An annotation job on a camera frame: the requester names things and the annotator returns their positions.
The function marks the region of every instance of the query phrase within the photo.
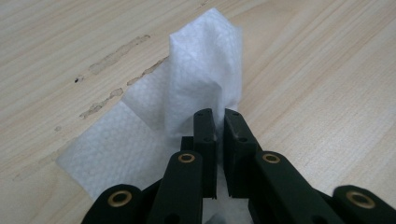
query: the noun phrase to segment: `screw hole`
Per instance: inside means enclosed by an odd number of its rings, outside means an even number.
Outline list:
[[[191,156],[182,156],[181,157],[181,159],[183,160],[183,161],[189,161],[189,160],[191,160]]]
[[[268,161],[276,161],[276,157],[275,156],[268,156],[267,160]]]
[[[324,217],[319,217],[319,216],[313,216],[312,221],[315,224],[327,224],[327,221]]]
[[[164,220],[165,224],[177,224],[180,223],[180,217],[177,214],[170,214],[168,215],[165,220]]]
[[[353,195],[352,198],[358,203],[368,203],[369,201],[361,195]]]
[[[116,196],[114,196],[113,201],[116,203],[120,203],[122,201],[124,201],[127,198],[127,195],[124,193],[121,194],[117,194]]]
[[[244,138],[244,137],[240,137],[240,138],[238,138],[238,141],[239,141],[239,142],[247,142],[248,139],[247,139],[247,138]]]

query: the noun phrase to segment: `brass bearing ring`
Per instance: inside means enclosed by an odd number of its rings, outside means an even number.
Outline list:
[[[270,163],[280,162],[280,158],[274,154],[271,154],[271,153],[265,153],[264,155],[262,155],[262,159],[265,161],[268,161]]]
[[[346,197],[355,205],[366,208],[372,209],[375,207],[375,202],[373,199],[367,197],[366,195],[357,192],[355,190],[350,190],[346,193]]]
[[[124,195],[125,198],[123,198],[120,201],[119,200],[115,201],[114,199],[121,194]],[[108,197],[107,202],[112,207],[121,207],[127,204],[129,201],[131,201],[131,199],[132,199],[131,192],[129,192],[128,190],[119,190],[111,194],[110,197]]]
[[[195,157],[194,157],[194,155],[192,155],[190,153],[184,153],[184,154],[181,154],[180,156],[178,156],[178,160],[183,163],[189,163],[189,162],[195,161]]]

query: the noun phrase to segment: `textured white fabric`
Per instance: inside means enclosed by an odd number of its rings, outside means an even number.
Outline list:
[[[144,189],[162,178],[181,136],[192,135],[198,110],[212,108],[221,140],[224,108],[236,110],[241,96],[241,45],[240,29],[210,9],[170,36],[169,59],[136,81],[58,164],[96,199],[117,184]],[[247,202],[228,198],[219,171],[222,201],[205,200],[204,220],[218,213],[209,223],[249,223],[240,219]]]

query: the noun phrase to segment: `light wood surface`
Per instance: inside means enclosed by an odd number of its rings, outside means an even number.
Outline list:
[[[262,148],[314,188],[396,206],[395,1],[21,0],[0,2],[2,223],[82,220],[92,200],[56,158],[212,7],[243,29],[240,111]]]

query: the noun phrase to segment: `wood grain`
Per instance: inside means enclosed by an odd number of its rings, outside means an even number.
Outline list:
[[[2,223],[82,220],[92,201],[54,160],[212,7],[243,29],[240,111],[262,147],[326,193],[396,206],[394,1],[21,0],[0,2]]]

